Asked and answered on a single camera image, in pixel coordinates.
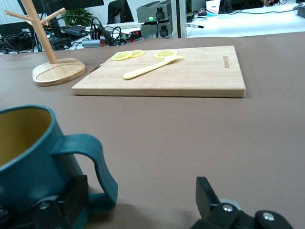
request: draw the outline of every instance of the paper cup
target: paper cup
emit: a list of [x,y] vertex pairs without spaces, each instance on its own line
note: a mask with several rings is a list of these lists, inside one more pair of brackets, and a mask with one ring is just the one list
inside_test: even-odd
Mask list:
[[206,15],[209,19],[217,19],[219,12],[220,0],[211,0],[206,2]]

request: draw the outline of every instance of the person's hand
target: person's hand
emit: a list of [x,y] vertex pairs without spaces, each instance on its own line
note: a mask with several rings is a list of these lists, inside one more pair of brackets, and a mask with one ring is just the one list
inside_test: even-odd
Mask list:
[[273,4],[269,4],[272,3],[274,0],[264,0],[264,5],[269,7],[269,6],[273,6]]

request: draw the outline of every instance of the black chair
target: black chair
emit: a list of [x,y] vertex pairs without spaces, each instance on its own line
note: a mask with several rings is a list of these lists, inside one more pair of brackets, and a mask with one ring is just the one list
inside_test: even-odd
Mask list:
[[120,23],[134,21],[127,0],[116,0],[108,4],[107,24],[115,24],[117,15],[120,15]]

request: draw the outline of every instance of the teal mug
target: teal mug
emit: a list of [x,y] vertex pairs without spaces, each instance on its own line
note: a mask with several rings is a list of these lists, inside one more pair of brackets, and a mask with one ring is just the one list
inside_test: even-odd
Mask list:
[[41,105],[0,111],[0,207],[29,210],[41,199],[57,196],[71,180],[82,175],[73,154],[88,156],[95,166],[103,193],[93,194],[78,225],[89,215],[112,209],[118,185],[103,158],[102,145],[91,135],[64,135],[54,112]]

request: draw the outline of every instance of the round wooden base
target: round wooden base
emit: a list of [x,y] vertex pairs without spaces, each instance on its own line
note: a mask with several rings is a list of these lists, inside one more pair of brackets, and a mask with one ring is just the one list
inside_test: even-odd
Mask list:
[[64,58],[58,63],[43,63],[33,70],[33,81],[38,86],[53,86],[74,80],[86,71],[86,66],[74,59]]

